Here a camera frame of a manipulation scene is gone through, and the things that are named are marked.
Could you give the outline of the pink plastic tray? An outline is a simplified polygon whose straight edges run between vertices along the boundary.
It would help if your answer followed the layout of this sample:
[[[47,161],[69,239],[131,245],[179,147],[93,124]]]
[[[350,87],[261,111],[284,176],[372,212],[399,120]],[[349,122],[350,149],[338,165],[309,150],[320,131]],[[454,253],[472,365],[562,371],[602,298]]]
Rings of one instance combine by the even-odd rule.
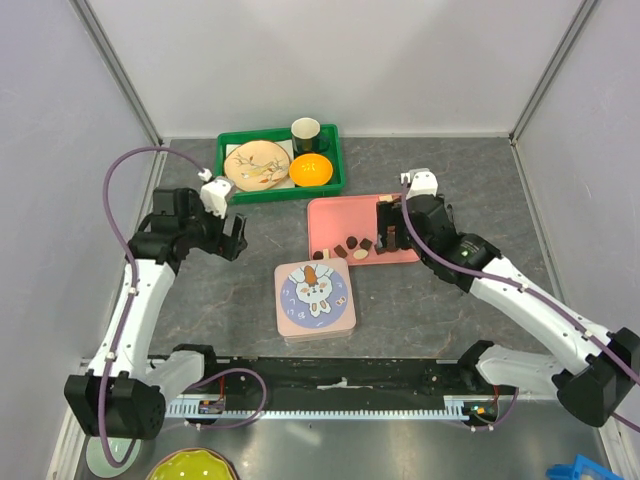
[[[397,199],[394,194],[370,194],[316,198],[307,206],[308,254],[313,259],[323,253],[330,258],[346,253],[349,266],[415,263],[412,250],[379,253],[376,250],[379,200]]]

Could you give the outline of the silver tin lid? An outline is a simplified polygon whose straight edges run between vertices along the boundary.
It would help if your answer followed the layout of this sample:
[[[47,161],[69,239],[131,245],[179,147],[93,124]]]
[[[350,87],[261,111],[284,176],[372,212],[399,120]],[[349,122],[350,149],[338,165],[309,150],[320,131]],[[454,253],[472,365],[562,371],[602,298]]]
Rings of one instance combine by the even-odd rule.
[[[301,329],[355,329],[355,304],[345,260],[282,264],[274,271],[274,284],[280,335]]]

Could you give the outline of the pink chocolate tin box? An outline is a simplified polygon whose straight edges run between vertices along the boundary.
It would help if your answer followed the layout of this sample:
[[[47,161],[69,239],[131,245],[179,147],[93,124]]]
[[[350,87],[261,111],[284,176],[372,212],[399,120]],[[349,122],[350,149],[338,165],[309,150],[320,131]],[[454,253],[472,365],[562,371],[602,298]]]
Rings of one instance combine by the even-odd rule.
[[[288,333],[281,333],[281,336],[288,343],[305,342],[312,340],[324,340],[331,338],[348,337],[354,332],[351,329],[301,329]]]

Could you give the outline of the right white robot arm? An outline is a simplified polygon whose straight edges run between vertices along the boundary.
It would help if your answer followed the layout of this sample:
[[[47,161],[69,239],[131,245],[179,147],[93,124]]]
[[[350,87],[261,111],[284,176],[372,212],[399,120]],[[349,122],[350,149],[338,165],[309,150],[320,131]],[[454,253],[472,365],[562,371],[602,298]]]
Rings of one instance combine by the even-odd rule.
[[[382,197],[376,217],[382,249],[414,251],[440,280],[495,307],[546,347],[537,355],[476,342],[457,371],[465,391],[496,384],[552,394],[575,418],[601,427],[638,385],[638,334],[591,322],[530,282],[489,241],[458,231],[443,196]]]

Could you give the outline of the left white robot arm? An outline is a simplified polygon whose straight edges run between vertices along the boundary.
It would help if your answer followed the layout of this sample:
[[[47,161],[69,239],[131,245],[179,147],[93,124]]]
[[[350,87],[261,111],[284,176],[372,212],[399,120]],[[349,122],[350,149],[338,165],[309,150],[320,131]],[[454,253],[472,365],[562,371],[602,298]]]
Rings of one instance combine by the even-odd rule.
[[[167,293],[193,250],[233,261],[246,248],[246,219],[228,216],[233,182],[153,192],[152,210],[127,243],[127,264],[107,333],[87,371],[71,375],[64,396],[91,437],[151,440],[167,406],[192,387],[208,393],[219,382],[212,347],[180,344],[158,367],[149,347]]]

